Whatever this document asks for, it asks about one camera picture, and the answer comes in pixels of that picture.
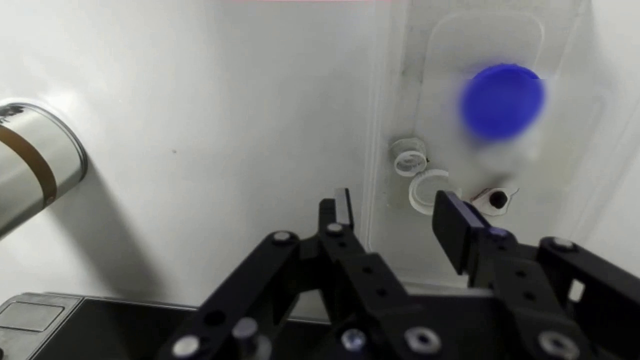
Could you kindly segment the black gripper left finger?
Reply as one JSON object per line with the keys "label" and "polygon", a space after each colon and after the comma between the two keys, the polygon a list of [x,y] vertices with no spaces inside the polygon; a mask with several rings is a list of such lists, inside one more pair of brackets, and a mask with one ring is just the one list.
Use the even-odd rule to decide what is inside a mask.
{"label": "black gripper left finger", "polygon": [[156,352],[156,360],[413,360],[420,304],[362,249],[349,194],[318,204],[318,233],[268,235]]}

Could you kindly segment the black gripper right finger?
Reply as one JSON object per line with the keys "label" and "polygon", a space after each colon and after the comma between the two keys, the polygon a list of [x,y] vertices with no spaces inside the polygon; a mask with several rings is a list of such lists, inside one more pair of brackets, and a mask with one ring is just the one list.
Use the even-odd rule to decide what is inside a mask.
{"label": "black gripper right finger", "polygon": [[499,304],[524,360],[640,360],[640,280],[556,237],[519,245],[454,192],[437,192],[431,231],[469,289]]}

